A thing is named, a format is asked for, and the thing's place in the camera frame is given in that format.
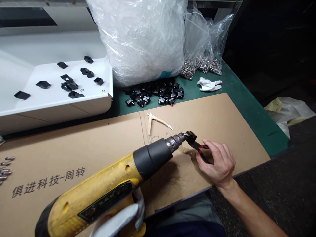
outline glove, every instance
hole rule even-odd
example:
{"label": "glove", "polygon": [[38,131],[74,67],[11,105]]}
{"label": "glove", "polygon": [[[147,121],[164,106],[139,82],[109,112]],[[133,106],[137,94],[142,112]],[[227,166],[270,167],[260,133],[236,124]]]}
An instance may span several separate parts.
{"label": "glove", "polygon": [[211,82],[204,77],[200,77],[200,80],[197,83],[202,86],[202,88],[200,88],[201,91],[215,91],[222,87],[219,85],[222,81]]}
{"label": "glove", "polygon": [[129,205],[121,210],[112,218],[107,215],[101,217],[90,234],[90,237],[108,237],[117,235],[120,230],[136,217],[135,229],[140,230],[144,219],[144,197],[141,189],[138,188],[133,192],[136,203]]}

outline dark floor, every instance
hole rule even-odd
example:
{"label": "dark floor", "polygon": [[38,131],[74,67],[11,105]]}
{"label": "dark floor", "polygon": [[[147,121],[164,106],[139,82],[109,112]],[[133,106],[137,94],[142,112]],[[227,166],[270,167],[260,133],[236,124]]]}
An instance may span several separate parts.
{"label": "dark floor", "polygon": [[[302,88],[279,96],[305,100],[316,111],[315,100]],[[316,233],[316,117],[290,127],[291,146],[271,161],[236,177],[240,187],[289,236]],[[215,210],[228,236],[248,236],[229,203],[216,188],[210,190]]]}

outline large plastic bag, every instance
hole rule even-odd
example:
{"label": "large plastic bag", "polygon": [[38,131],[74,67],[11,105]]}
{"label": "large plastic bag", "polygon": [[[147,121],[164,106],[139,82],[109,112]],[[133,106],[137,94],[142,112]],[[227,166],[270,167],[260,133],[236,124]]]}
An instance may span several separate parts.
{"label": "large plastic bag", "polygon": [[181,70],[181,76],[189,80],[193,79],[193,75],[198,69],[200,58],[209,42],[207,22],[202,13],[198,11],[196,2],[193,5],[194,8],[188,9],[185,17],[185,61]]}
{"label": "large plastic bag", "polygon": [[210,26],[209,32],[212,37],[214,37],[213,46],[213,61],[210,64],[209,70],[219,76],[222,75],[222,55],[224,53],[227,34],[230,24],[233,20],[233,14],[226,16],[223,20],[220,20]]}
{"label": "large plastic bag", "polygon": [[316,115],[304,101],[291,97],[278,97],[264,108],[289,138],[289,126],[303,122]]}
{"label": "large plastic bag", "polygon": [[188,0],[87,0],[113,68],[114,85],[173,77],[183,65]]}
{"label": "large plastic bag", "polygon": [[[212,19],[207,19],[206,22],[207,22],[207,25],[208,25],[209,29],[214,24]],[[209,40],[208,40],[206,49],[204,51],[204,55],[202,56],[202,58],[200,59],[200,61],[198,63],[198,69],[200,71],[204,72],[204,73],[207,73],[209,71],[210,64],[213,61],[213,46],[212,46],[212,43],[217,38],[217,35],[214,35],[214,32],[210,31],[209,33],[210,33],[209,34]]]}

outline white plastic container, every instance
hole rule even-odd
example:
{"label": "white plastic container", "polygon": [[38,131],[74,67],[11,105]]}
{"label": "white plastic container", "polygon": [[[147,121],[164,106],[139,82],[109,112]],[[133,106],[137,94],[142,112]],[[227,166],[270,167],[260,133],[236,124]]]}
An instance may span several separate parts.
{"label": "white plastic container", "polygon": [[[84,56],[94,63],[84,61]],[[69,67],[58,67],[60,61]],[[112,68],[98,31],[1,36],[0,67],[0,135],[101,114],[111,107]],[[83,67],[95,77],[82,75]],[[61,88],[64,74],[85,97],[68,97],[69,92]],[[97,77],[103,85],[93,81]],[[36,86],[39,81],[51,87]],[[17,99],[18,91],[31,96]]]}

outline green workbench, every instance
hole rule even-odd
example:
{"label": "green workbench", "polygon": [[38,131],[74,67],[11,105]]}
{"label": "green workbench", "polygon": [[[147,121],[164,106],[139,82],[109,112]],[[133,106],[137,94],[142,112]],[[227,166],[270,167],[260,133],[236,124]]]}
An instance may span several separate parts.
{"label": "green workbench", "polygon": [[[271,119],[265,109],[252,96],[250,91],[244,86],[229,66],[224,61],[222,61],[222,65],[222,76],[217,76],[210,72],[204,74],[199,70],[194,74],[192,81],[178,76],[176,82],[180,84],[180,87],[183,87],[185,93],[184,99],[176,100],[176,103],[227,93],[269,155],[275,155],[285,150],[288,147],[288,137]],[[223,81],[222,89],[214,92],[200,91],[200,85],[197,84],[200,77],[204,77],[210,81]],[[125,100],[127,100],[128,97],[129,96],[125,95],[122,89],[114,88],[111,108],[104,114],[103,118],[126,115],[141,110],[156,108],[158,106],[169,106],[158,105],[158,97],[153,95],[151,97],[152,101],[143,108],[137,104],[128,107],[125,104]]]}

